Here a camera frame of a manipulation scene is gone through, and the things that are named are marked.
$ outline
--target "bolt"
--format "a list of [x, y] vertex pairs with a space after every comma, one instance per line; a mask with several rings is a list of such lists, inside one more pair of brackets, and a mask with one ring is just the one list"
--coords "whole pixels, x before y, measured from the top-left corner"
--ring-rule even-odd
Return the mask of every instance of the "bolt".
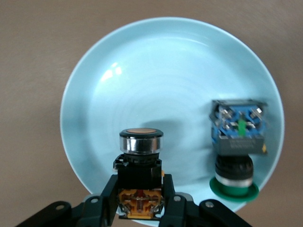
[[213, 208], [214, 204], [210, 201], [207, 201], [207, 202], [205, 202], [205, 206], [208, 207], [208, 208]]
[[180, 202], [181, 201], [181, 197], [180, 196], [174, 196], [174, 201], [176, 202]]

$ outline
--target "brown table surface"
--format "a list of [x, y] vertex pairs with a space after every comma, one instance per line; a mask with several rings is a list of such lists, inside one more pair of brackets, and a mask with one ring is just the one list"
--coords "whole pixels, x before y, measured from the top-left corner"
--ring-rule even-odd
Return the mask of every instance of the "brown table surface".
[[[53, 201], [75, 206], [88, 194], [61, 141], [66, 82], [100, 38], [130, 22], [162, 16], [223, 28], [267, 66], [284, 103], [283, 152], [259, 197], [237, 214], [255, 227], [302, 226], [302, 0], [2, 0], [0, 226], [14, 226]], [[115, 220], [113, 226], [140, 225]]]

